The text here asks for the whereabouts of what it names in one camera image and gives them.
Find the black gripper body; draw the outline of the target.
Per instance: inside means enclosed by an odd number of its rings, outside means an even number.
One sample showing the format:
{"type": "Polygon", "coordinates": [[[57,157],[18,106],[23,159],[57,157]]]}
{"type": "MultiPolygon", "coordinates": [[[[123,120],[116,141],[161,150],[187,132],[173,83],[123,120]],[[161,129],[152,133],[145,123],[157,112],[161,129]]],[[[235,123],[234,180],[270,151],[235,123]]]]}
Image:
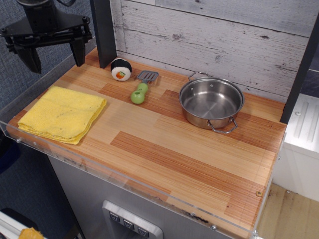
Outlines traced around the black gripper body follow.
{"type": "Polygon", "coordinates": [[[89,41],[92,33],[87,16],[65,13],[52,0],[18,0],[25,17],[0,29],[9,51],[14,47],[42,47],[70,43],[76,39],[89,41]]]}

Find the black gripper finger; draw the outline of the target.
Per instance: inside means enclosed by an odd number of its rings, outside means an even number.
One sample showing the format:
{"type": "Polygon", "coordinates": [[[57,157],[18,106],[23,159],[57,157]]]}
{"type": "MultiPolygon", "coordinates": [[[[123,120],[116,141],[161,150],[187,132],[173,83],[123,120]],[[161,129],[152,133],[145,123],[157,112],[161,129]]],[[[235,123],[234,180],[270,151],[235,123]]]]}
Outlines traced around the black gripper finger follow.
{"type": "Polygon", "coordinates": [[[76,39],[70,42],[72,54],[76,63],[76,66],[80,67],[85,63],[85,44],[87,41],[83,39],[76,39]]]}
{"type": "Polygon", "coordinates": [[[35,47],[16,45],[14,48],[16,54],[31,72],[41,73],[41,62],[35,47]]]}

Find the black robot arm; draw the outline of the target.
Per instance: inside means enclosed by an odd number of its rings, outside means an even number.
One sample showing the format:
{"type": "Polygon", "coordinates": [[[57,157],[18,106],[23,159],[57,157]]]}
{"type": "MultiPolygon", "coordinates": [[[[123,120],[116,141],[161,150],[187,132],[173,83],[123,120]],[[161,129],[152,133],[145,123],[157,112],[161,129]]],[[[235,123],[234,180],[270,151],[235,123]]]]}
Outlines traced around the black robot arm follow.
{"type": "Polygon", "coordinates": [[[89,17],[62,12],[52,0],[19,0],[18,4],[25,17],[2,27],[0,35],[31,72],[41,73],[39,47],[68,43],[76,66],[85,63],[85,44],[92,39],[89,17]]]}

